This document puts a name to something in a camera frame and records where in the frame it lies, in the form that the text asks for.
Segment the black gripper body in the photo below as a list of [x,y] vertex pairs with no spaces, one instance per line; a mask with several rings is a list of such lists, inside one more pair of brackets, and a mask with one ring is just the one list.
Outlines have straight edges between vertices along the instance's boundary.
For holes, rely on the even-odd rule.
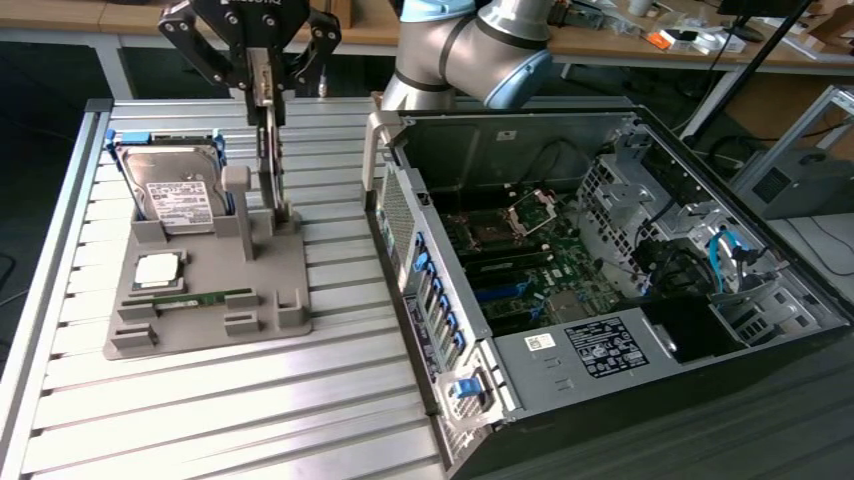
[[284,47],[308,20],[303,0],[191,1],[192,10],[229,46]]

